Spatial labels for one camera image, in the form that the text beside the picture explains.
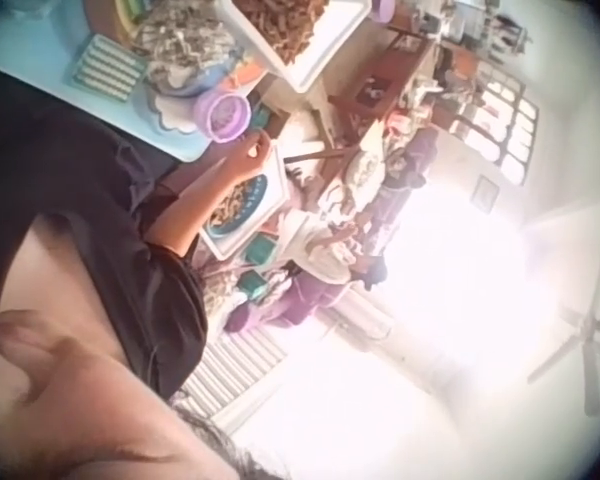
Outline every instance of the hand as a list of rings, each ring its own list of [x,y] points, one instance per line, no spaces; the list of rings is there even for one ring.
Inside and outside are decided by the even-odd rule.
[[[237,185],[262,172],[270,154],[271,138],[265,131],[255,130],[235,147],[221,168],[229,180]]]

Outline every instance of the tray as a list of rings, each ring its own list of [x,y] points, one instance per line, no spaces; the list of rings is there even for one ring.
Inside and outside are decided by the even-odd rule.
[[[232,0],[216,0],[216,14],[263,67],[284,78],[296,92],[305,93],[344,41],[371,12],[372,3],[372,0],[331,0],[315,24],[309,46],[291,65],[284,64]]]
[[[71,84],[124,103],[140,85],[146,69],[143,58],[107,37],[95,34],[74,67]]]
[[[213,175],[214,172],[215,168],[209,169],[197,182],[203,183],[208,178],[207,176]],[[262,173],[266,175],[269,181],[267,191],[258,208],[242,226],[221,238],[211,237],[204,228],[200,231],[202,240],[218,260],[226,260],[236,253],[260,229],[262,224],[289,199],[287,176],[277,145],[273,146],[271,157]]]

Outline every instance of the woman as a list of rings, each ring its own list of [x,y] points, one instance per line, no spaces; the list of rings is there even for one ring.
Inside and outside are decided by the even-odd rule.
[[[366,290],[371,290],[374,285],[385,281],[387,267],[384,257],[372,255],[365,248],[368,233],[365,230],[372,216],[371,209],[366,209],[335,233],[323,227],[312,229],[308,235],[301,234],[298,240],[301,247],[291,247],[294,260],[283,268],[292,278],[290,287],[278,299],[267,301],[264,305],[252,302],[240,305],[229,316],[225,330],[243,331],[274,320],[281,320],[281,326],[299,325],[318,308],[335,305],[352,282],[361,281]],[[348,244],[344,249],[352,257],[348,264],[334,258],[330,251],[335,245],[343,244]],[[312,258],[316,250],[322,251],[322,254]]]
[[[4,94],[0,118],[13,106]],[[187,253],[233,186],[261,171],[269,138],[250,135],[213,180],[141,230],[152,177],[137,149],[82,112],[43,103],[35,118],[15,108],[0,124],[0,471],[278,478],[164,402],[205,342]]]

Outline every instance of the table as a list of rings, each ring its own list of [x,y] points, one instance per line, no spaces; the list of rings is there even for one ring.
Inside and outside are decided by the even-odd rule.
[[[63,0],[44,19],[16,19],[0,6],[0,71],[43,90],[135,137],[192,162],[211,141],[199,132],[182,134],[160,127],[145,86],[121,104],[72,87],[69,76],[91,32],[82,0]],[[241,89],[248,94],[257,82]]]
[[[413,52],[402,46],[408,38],[418,43]],[[364,138],[374,122],[386,120],[420,67],[434,53],[433,41],[400,33],[382,54],[363,65],[341,94],[329,96],[350,144]]]

